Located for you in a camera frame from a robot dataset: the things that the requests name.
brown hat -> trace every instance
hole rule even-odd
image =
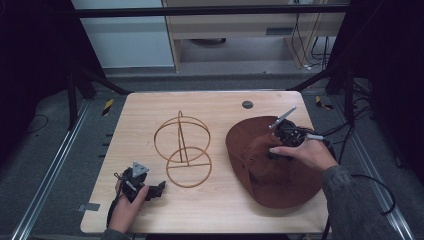
[[[307,202],[321,189],[321,174],[296,159],[269,157],[284,145],[269,126],[274,116],[243,120],[228,131],[226,145],[233,171],[260,205],[290,208]]]

wooden table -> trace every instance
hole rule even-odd
[[[245,109],[242,102],[251,101]],[[90,203],[98,211],[86,211],[81,230],[103,232],[111,201],[115,197],[114,173],[122,173],[133,161],[150,171],[145,181],[157,185],[166,180],[161,198],[146,202],[134,222],[133,233],[311,233],[322,232],[327,219],[325,196],[320,191],[307,203],[290,209],[269,209],[257,204],[242,187],[231,168],[225,145],[228,130],[237,122],[257,116],[280,116],[297,106],[288,119],[312,127],[298,92],[160,92],[133,93],[126,100],[112,142],[99,173]],[[155,149],[158,128],[179,111],[201,120],[211,134],[207,153],[212,161],[209,178],[200,186],[182,188],[166,174],[166,163]],[[183,126],[188,145],[203,147],[206,131]],[[157,136],[164,154],[178,149],[177,128],[169,126]],[[193,172],[203,175],[202,171]]]

white wall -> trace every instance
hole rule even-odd
[[[160,0],[72,0],[76,9],[162,7]],[[82,18],[103,68],[173,67],[164,17]]]

black metal bar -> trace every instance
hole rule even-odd
[[[227,14],[272,14],[272,13],[337,13],[363,11],[367,5],[349,4],[305,4],[305,5],[251,5],[251,6],[206,6],[122,9],[77,9],[75,11],[49,12],[53,15],[70,15],[78,18],[153,17],[185,15]]]

sweater sleeve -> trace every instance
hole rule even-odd
[[[112,230],[106,229],[103,232],[101,240],[130,240],[125,234]]]
[[[324,171],[322,188],[327,198],[333,239],[401,239],[387,217],[367,204],[343,166]]]

